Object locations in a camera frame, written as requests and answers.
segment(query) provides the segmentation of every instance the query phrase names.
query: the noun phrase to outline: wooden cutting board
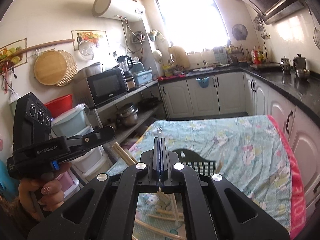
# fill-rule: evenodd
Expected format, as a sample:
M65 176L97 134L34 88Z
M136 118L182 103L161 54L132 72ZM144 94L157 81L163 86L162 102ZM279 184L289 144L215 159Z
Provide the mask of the wooden cutting board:
M41 84L52 86L63 79L67 67L64 57L59 52L51 50L44 52L37 58L34 73Z
M56 84L56 86L66 86L71 82L71 79L76 75L77 73L77 63L74 59L74 57L67 51L64 50L58 50L60 54L64 57L64 59L67 62L67 71L64 75L63 79Z

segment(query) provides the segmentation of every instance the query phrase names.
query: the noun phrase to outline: wall outlet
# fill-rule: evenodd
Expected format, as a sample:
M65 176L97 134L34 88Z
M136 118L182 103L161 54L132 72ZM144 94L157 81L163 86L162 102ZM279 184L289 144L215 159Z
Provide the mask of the wall outlet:
M270 40L270 33L266 34L266 35L261 35L261 37L264 39L264 40Z

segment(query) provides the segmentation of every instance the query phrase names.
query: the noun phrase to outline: water heater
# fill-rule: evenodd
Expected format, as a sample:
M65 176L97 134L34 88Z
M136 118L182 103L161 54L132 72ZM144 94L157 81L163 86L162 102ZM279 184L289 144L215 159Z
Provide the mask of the water heater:
M129 22L142 19L145 8L133 0L95 0L92 13L97 17L120 20L119 16L126 17Z

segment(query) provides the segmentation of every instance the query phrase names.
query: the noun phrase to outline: window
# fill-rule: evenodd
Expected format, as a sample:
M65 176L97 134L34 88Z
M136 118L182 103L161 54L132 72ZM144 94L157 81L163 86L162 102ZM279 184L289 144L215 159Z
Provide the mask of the window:
M171 45L186 52L224 46L229 39L214 0L156 0Z

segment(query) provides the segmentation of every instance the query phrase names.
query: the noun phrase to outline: cabinet door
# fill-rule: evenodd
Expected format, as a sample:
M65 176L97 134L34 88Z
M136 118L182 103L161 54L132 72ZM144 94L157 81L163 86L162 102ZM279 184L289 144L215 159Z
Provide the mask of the cabinet door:
M255 96L252 90L253 78L247 73L243 73L244 77L244 93L245 93L245 110L248 115L254 115Z
M206 88L201 87L196 79L188 79L187 84L195 116L220 114L214 76L209 77L209 85Z
M242 72L215 76L220 114L245 112L244 81Z
M284 96L280 95L277 91L269 88L268 93L268 114L277 121L280 129L283 131L285 137L289 139L291 135L294 115L296 106L292 104Z
M262 115L268 112L268 85L255 79L253 82L255 93L255 114Z
M296 109L289 144L296 157L307 205L319 193L320 129L301 109Z
M161 85L161 90L170 118L193 116L186 80Z

